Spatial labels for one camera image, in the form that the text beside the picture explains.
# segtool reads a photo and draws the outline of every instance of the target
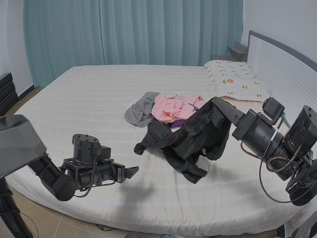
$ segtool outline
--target gray garment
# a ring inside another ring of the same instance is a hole
[[[159,94],[156,92],[146,92],[141,99],[125,111],[124,119],[141,128],[147,126],[152,118],[155,97]]]

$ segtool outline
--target floor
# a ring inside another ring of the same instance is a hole
[[[36,88],[29,93],[22,101],[16,103],[6,114],[13,115],[22,105],[29,101],[32,97],[38,94],[42,88]],[[38,228],[40,238],[124,238],[128,236],[129,231],[125,230],[113,230],[113,231],[101,231],[95,224],[85,222],[82,220],[74,219],[70,216],[56,212],[50,208],[40,205],[34,201],[24,197],[16,190],[12,189],[13,198],[20,211],[29,216]],[[31,220],[22,215],[23,220],[32,230],[37,234],[36,228]],[[9,232],[2,219],[0,218],[0,234],[2,238],[13,238],[13,235]],[[234,236],[234,238],[274,238],[276,237],[276,230],[263,232],[260,234],[250,235],[243,234],[240,236]],[[215,236],[214,238],[229,238],[228,236]]]

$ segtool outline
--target pink cloth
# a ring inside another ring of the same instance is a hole
[[[177,93],[163,92],[155,98],[152,115],[158,121],[166,124],[180,119],[187,119],[196,111],[194,106],[201,108],[204,100],[200,95],[189,97],[177,96]]]

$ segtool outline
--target black pole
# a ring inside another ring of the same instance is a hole
[[[20,215],[4,177],[0,179],[0,216],[15,238],[34,238]]]

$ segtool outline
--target bed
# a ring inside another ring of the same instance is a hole
[[[315,64],[307,65],[306,60],[271,42],[251,32],[247,63],[273,97],[285,105],[292,123],[304,104],[316,108]],[[307,71],[307,76],[299,75],[296,68]],[[283,88],[276,81],[282,82]],[[278,228],[289,220],[300,225],[314,209],[314,200],[303,207],[271,201],[259,184],[259,161],[243,153],[240,142],[231,136],[219,160],[211,162],[200,157],[198,166],[209,172],[197,184],[190,183],[169,166],[160,150],[147,149],[142,156],[135,154],[133,148],[143,139],[147,128],[135,127],[123,116],[129,103],[147,91],[173,91],[184,96],[195,93],[205,100],[214,96],[205,67],[73,67],[22,106],[17,114],[31,121],[57,165],[64,158],[72,157],[72,135],[82,133],[95,136],[102,145],[111,147],[115,162],[126,167],[139,166],[139,172],[123,184],[95,188],[89,196],[74,197],[68,202],[55,199],[27,167],[11,174],[8,183],[31,200],[69,216],[145,233],[254,234]],[[232,103],[244,112],[249,108],[259,112],[262,107],[254,101]],[[288,200],[286,182],[266,170],[262,179],[272,196]]]

